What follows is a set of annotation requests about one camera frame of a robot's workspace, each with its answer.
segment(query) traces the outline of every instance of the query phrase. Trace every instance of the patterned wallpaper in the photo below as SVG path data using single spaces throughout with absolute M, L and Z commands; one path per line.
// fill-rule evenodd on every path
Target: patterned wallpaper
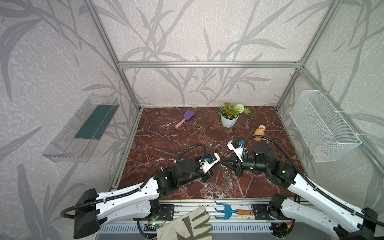
M 137 114 L 81 1 L 0 0 L 0 239 L 72 239 L 62 209 L 107 190 Z M 120 107 L 87 163 L 43 149 L 90 93 Z
M 331 1 L 94 2 L 120 61 L 297 61 Z M 142 106 L 218 106 L 224 99 L 259 106 L 281 96 L 288 72 L 137 68 L 126 75 Z
M 384 152 L 384 1 L 344 1 L 306 63 L 379 151 Z M 384 220 L 384 178 L 358 147 L 335 162 L 316 162 L 289 112 L 303 90 L 299 78 L 279 109 L 308 175 L 338 197 L 372 207 Z M 384 235 L 378 227 L 376 235 Z

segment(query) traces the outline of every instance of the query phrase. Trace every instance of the marble surface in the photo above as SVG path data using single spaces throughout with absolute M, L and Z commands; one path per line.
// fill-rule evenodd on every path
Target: marble surface
M 194 116 L 179 129 L 175 129 L 174 126 L 183 119 L 187 109 L 195 111 Z M 228 141 L 235 137 L 246 140 L 259 125 L 265 125 L 265 136 L 280 144 L 299 168 L 303 169 L 273 106 L 251 107 L 251 114 L 241 114 L 232 128 L 222 126 L 217 111 L 218 107 L 144 108 L 119 188 L 144 181 L 150 173 L 160 167 L 173 164 L 185 148 L 196 143 L 204 143 L 208 154 L 217 152 L 222 158 L 228 157 L 233 154 L 227 147 Z M 249 142 L 249 151 L 254 143 Z M 276 147 L 273 148 L 278 159 L 288 161 Z M 202 149 L 197 147 L 185 157 L 196 158 L 201 154 Z M 224 171 L 221 171 L 216 167 L 215 176 L 207 183 L 204 184 L 201 179 L 197 180 L 164 199 L 272 197 L 275 193 L 294 195 L 267 181 L 264 174 L 245 171 L 243 177 L 236 177 L 230 169 L 223 168 Z M 228 172 L 232 188 L 225 180 L 223 172 Z

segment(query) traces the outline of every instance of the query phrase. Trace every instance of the pink handle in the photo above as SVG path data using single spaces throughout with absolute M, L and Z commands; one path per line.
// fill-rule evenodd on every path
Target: pink handle
M 184 122 L 185 119 L 181 120 L 178 124 L 176 124 L 175 128 L 178 129 Z

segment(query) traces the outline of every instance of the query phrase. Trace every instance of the white wire mesh basket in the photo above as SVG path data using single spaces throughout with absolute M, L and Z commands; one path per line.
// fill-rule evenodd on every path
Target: white wire mesh basket
M 361 144 L 320 91 L 303 91 L 290 114 L 317 162 L 336 161 Z

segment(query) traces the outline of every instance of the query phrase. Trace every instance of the purple spatula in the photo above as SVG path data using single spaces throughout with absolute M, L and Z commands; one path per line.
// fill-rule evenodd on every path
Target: purple spatula
M 195 112 L 192 112 L 191 110 L 187 110 L 184 113 L 184 119 L 181 120 L 178 124 L 175 125 L 175 128 L 178 129 L 186 120 L 191 119 L 191 117 L 195 114 Z

